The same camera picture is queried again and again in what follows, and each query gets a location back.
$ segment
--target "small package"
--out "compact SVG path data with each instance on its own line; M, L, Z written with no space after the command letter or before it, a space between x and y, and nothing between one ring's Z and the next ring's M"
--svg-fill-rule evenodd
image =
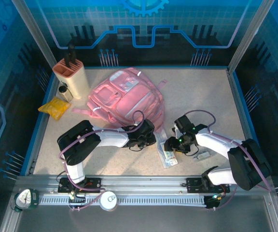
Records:
M50 102L38 108L39 112L50 114L55 120L59 120L71 104L54 97Z

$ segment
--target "pressure gauge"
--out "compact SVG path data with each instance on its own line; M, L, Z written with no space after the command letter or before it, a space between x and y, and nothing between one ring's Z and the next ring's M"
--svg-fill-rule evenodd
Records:
M34 209L38 206L39 194L37 190L27 188L14 196L15 211Z

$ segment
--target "pink backpack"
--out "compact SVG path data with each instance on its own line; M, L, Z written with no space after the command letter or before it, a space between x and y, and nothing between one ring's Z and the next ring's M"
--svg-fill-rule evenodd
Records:
M73 109L74 112L102 118L115 127L133 125L134 111L141 110L145 118L155 126L162 127L165 118L164 98L158 88L166 83L162 81L156 87L149 78L135 68L115 72L92 90L87 106L91 110ZM140 122L142 115L135 114Z

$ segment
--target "enclosure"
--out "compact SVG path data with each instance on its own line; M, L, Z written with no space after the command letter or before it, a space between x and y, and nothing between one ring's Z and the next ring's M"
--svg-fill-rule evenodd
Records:
M52 68L69 44L75 45L89 88L56 121L38 108L61 97ZM83 170L101 178L119 206L109 213L91 206L71 214L68 195L57 192L56 178L64 171L57 139L83 120L107 126L72 110L87 109L91 90L128 67L155 85L167 80L160 89L167 138L187 111L212 112L213 131L259 144L272 168L273 190L238 188L224 209L206 212L201 201L213 194L187 193L181 184L226 164L224 156L199 146L199 154L209 151L209 158L175 153L178 164L164 168L157 146L138 152L103 146L84 160ZM189 118L195 125L212 120L203 113ZM14 197L26 188L39 192L39 206L15 212ZM190 201L199 202L189 207ZM85 218L106 223L91 226ZM119 223L121 218L128 222ZM0 231L87 227L278 231L278 0L0 0Z

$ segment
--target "jar lid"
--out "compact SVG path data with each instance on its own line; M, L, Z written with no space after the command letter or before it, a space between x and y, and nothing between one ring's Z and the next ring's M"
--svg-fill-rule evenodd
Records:
M58 88L58 91L59 91L60 93L65 93L65 92L67 91L67 87L66 87L66 86L60 86L60 87Z
M100 207L104 210L112 210L117 203L116 195L113 192L105 192L100 197Z

